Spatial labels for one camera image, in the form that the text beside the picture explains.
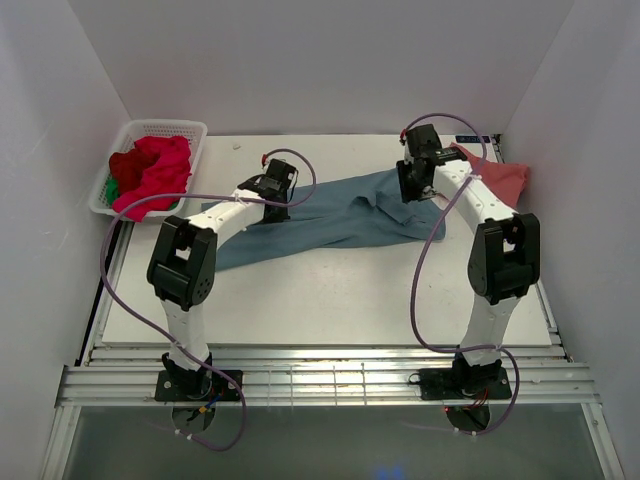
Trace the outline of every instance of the white plastic basket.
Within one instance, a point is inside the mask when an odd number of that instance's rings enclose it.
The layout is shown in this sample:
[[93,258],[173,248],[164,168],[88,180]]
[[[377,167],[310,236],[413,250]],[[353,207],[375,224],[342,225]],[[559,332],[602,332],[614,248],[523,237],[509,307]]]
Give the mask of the white plastic basket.
[[[98,172],[96,182],[91,190],[89,196],[89,208],[95,213],[102,213],[104,215],[117,215],[107,203],[106,191],[107,181],[111,177],[109,171],[109,158],[115,152],[126,153],[133,149],[134,142],[142,137],[152,135],[154,137],[173,137],[181,135],[189,141],[189,147],[191,148],[191,157],[189,157],[189,163],[191,164],[191,176],[187,180],[186,190],[189,191],[191,182],[196,172],[196,167],[200,161],[200,154],[202,153],[202,147],[204,146],[204,138],[207,136],[207,126],[201,122],[190,122],[188,120],[133,120],[126,124],[116,141],[111,147],[111,151],[107,156],[107,162],[104,167]],[[145,216],[145,219],[150,217],[168,217],[175,215],[184,206],[185,199],[181,198],[178,204],[170,210],[152,210]]]

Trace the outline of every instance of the black bracket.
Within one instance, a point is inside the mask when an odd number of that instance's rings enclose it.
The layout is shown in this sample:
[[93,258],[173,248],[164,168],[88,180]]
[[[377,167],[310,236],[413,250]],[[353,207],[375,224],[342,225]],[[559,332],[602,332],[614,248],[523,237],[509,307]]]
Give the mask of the black bracket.
[[460,367],[456,366],[456,363],[460,364],[460,362],[466,363],[464,357],[462,360],[456,358],[453,362],[453,368],[421,368],[417,374],[411,376],[411,378],[415,378],[417,375],[418,379],[411,380],[410,378],[409,384],[420,387],[422,400],[473,399],[485,389],[488,400],[508,400],[511,398],[507,372],[502,368],[500,360],[487,366],[486,369],[484,366],[478,367],[484,371],[474,372],[478,376],[473,375],[466,379],[460,377]]
[[[264,174],[251,177],[238,185],[241,190],[256,192],[265,200],[287,203],[287,191],[298,170],[284,160],[272,159]],[[266,205],[262,223],[278,223],[289,219],[286,207]]]
[[[189,220],[171,216],[162,223],[151,255],[147,281],[156,296],[180,305],[185,312],[207,298],[216,270],[218,235],[210,228],[199,228]],[[188,259],[177,250],[191,249]]]
[[[209,369],[200,367],[199,370],[185,370],[178,367],[168,358],[162,356],[162,363],[166,370],[158,374],[154,399],[157,402],[199,402],[219,396],[218,402],[237,402],[240,393],[227,380],[214,374]],[[205,363],[211,365],[212,357]],[[242,388],[242,370],[222,370]]]
[[[513,245],[505,252],[504,243]],[[532,213],[488,219],[476,229],[468,264],[473,290],[491,305],[523,297],[540,278],[540,222]]]
[[396,163],[400,194],[404,203],[424,200],[425,190],[433,187],[436,167],[452,160],[466,160],[457,147],[442,148],[438,133],[431,124],[414,127],[406,133],[406,145],[411,161]]

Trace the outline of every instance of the clothing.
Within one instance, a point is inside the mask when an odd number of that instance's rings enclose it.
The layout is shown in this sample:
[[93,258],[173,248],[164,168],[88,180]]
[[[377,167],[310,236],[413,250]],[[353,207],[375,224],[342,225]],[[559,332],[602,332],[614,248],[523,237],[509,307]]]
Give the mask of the clothing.
[[143,172],[156,163],[158,155],[147,155],[138,148],[127,153],[114,153],[109,158],[109,170],[118,182],[120,194],[135,190],[140,186]]
[[109,177],[109,180],[107,180],[104,196],[107,199],[108,206],[113,205],[113,202],[115,202],[120,196],[120,192],[118,191],[118,181],[115,178]]
[[[187,179],[191,175],[189,157],[191,149],[184,137],[144,137],[138,140],[136,148],[147,156],[158,156],[157,161],[144,170],[140,186],[135,190],[121,195],[114,203],[113,209],[121,212],[124,208],[141,198],[160,193],[185,193]],[[126,216],[136,222],[141,222],[151,210],[167,210],[177,199],[161,198],[139,205]]]
[[[293,200],[308,194],[299,187]],[[203,209],[212,206],[203,204]],[[425,240],[440,215],[430,200],[402,203],[396,170],[318,184],[283,223],[253,225],[218,250],[216,270],[285,257],[313,248],[380,247]],[[444,237],[442,225],[436,240]]]
[[[475,167],[481,160],[470,153],[464,147],[451,144],[452,147],[458,147],[467,156],[467,160]],[[520,194],[527,186],[529,179],[529,167],[518,163],[496,163],[486,162],[482,167],[480,175],[482,181],[489,187],[493,194],[502,200],[511,208],[516,208]]]

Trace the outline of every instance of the pink cloth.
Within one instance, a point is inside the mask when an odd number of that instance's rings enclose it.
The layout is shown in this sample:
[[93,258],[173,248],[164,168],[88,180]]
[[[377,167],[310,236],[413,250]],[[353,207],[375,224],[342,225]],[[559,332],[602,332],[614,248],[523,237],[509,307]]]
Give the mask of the pink cloth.
[[[151,195],[186,192],[187,179],[191,175],[191,149],[186,138],[144,137],[136,142],[136,148],[150,157],[158,157],[158,160],[142,173],[138,188],[124,193],[113,202],[112,207],[116,212]],[[174,197],[151,200],[129,210],[126,216],[141,222],[151,210],[168,210],[176,200]]]
[[[476,157],[464,147],[458,147],[467,156],[467,160],[475,167],[481,158]],[[480,172],[482,181],[489,187],[493,194],[511,208],[516,208],[520,194],[527,186],[529,179],[529,167],[518,163],[495,163],[487,162]]]

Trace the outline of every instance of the blue cloth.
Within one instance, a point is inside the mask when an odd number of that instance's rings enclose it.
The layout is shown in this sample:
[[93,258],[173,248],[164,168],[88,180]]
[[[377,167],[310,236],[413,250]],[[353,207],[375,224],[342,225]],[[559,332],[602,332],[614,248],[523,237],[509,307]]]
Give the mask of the blue cloth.
[[[295,190],[293,200],[311,187]],[[214,203],[203,203],[203,210]],[[395,170],[320,183],[290,220],[253,225],[218,250],[216,270],[226,270],[312,248],[382,247],[425,240],[440,215],[430,200],[402,203]],[[444,238],[442,225],[436,240]]]

